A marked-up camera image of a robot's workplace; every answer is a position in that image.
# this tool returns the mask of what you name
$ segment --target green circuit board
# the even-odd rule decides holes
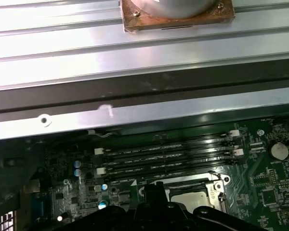
[[[174,171],[154,174],[150,177],[136,176],[142,168],[129,170],[129,176],[121,173],[120,180],[102,177],[96,173],[101,166],[109,166],[104,154],[94,154],[94,149],[115,150],[116,154],[139,154],[141,147],[154,146],[164,149],[174,148],[176,144],[190,141],[194,137],[205,137],[209,134],[224,134],[225,132],[239,131],[235,139],[236,147],[244,151],[244,155],[237,161],[231,157],[226,159],[216,157],[214,165],[191,168],[189,174],[199,174],[214,171],[231,177],[231,182],[225,187],[228,213],[247,222],[261,226],[270,231],[289,230],[289,119],[264,118],[235,123],[224,123],[196,128],[184,128],[163,132],[136,134],[128,136],[110,136],[108,138],[94,138],[87,142],[74,142],[70,147],[60,150],[49,150],[46,157],[46,166],[52,175],[54,187],[52,193],[61,193],[65,202],[58,205],[57,212],[68,211],[75,218],[85,216],[99,209],[101,202],[104,205],[119,205],[126,209],[143,201],[139,196],[139,189],[146,183],[156,179],[166,179],[170,176],[186,175],[183,171]],[[229,140],[221,138],[223,147],[219,152],[225,152]],[[274,144],[282,144],[275,150],[273,158],[270,150]],[[120,153],[120,150],[129,149],[129,153]],[[73,163],[79,160],[82,165],[83,178],[73,175]],[[63,180],[68,179],[68,187]]]

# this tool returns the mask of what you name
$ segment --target capacitor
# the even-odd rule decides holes
[[[270,154],[276,160],[285,160],[289,156],[289,149],[283,143],[275,143],[270,150]]]
[[[57,217],[57,221],[63,221],[64,219],[68,218],[68,213],[64,212]]]
[[[107,201],[101,201],[100,203],[98,203],[98,209],[106,208],[107,205],[108,205]]]
[[[74,167],[75,167],[75,168],[80,168],[80,167],[81,167],[81,162],[80,162],[79,160],[76,160],[76,161],[74,162]]]
[[[107,189],[108,189],[108,185],[102,184],[101,188],[102,188],[103,191],[104,191],[104,190],[107,190]]]
[[[74,176],[75,177],[80,177],[81,176],[81,170],[79,168],[75,169]]]

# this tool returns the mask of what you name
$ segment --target ram slot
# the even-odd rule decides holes
[[[214,144],[207,144],[202,145],[199,147],[189,148],[185,149],[183,151],[180,150],[167,150],[162,151],[159,153],[142,153],[138,155],[129,155],[125,156],[125,158],[112,158],[112,157],[102,157],[102,160],[104,162],[103,166],[113,166],[117,164],[129,164],[129,163],[139,163],[141,161],[145,161],[146,159],[156,159],[158,156],[161,155],[170,155],[170,157],[176,157],[183,154],[202,154],[202,153],[208,153],[208,152],[217,152],[221,150],[233,150],[232,146],[227,146],[228,143],[214,143]]]
[[[172,160],[160,160],[151,163],[147,163],[147,165],[135,165],[132,167],[122,166],[122,167],[113,167],[113,168],[106,168],[106,173],[108,175],[111,174],[120,174],[120,173],[129,173],[134,171],[150,171],[152,169],[161,169],[161,168],[168,168],[168,167],[175,167],[181,165],[194,165],[200,164],[203,162],[209,161],[216,161],[221,159],[231,159],[232,157],[229,156],[211,156],[206,158],[183,158],[183,159],[172,159]]]
[[[184,173],[190,173],[191,171],[196,171],[199,169],[204,168],[211,168],[215,166],[221,166],[221,165],[233,165],[236,161],[232,159],[228,160],[218,160],[218,161],[208,161],[199,163],[196,165],[176,165],[173,167],[166,167],[164,169],[152,169],[147,171],[141,171],[141,169],[135,169],[134,171],[129,171],[126,173],[120,173],[120,172],[113,172],[112,174],[105,174],[105,179],[107,181],[115,181],[115,180],[128,180],[128,179],[135,179],[135,178],[143,178],[143,177],[150,177],[155,175],[167,175],[167,174],[173,174],[176,172],[180,172],[180,174]]]
[[[214,140],[201,140],[201,141],[182,141],[177,143],[160,144],[155,146],[146,146],[138,149],[126,149],[117,151],[114,153],[104,153],[103,158],[119,159],[119,158],[130,158],[132,156],[142,156],[146,154],[162,153],[165,151],[179,151],[192,148],[207,148],[208,145],[219,145],[219,146],[229,146],[234,145],[234,142],[230,138],[220,138]]]
[[[142,158],[125,159],[121,162],[109,162],[103,164],[103,167],[106,167],[108,170],[113,170],[124,167],[163,163],[165,161],[170,162],[184,159],[200,159],[213,156],[232,155],[233,150],[233,147],[218,147],[210,149],[197,149],[187,152],[169,152],[161,155],[150,155]]]

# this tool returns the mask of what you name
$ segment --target ventilation grille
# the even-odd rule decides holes
[[[14,212],[0,217],[0,231],[14,231]]]

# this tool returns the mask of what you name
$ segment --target metal panel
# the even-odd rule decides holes
[[[230,25],[137,34],[116,0],[0,1],[0,90],[289,58],[289,0],[233,1]]]
[[[149,121],[160,123],[191,116],[199,125],[212,123],[216,118],[221,121],[225,113],[230,114],[228,119],[239,120],[276,115],[276,107],[284,112],[288,106],[289,88],[118,108],[103,105],[94,111],[0,122],[0,139]]]

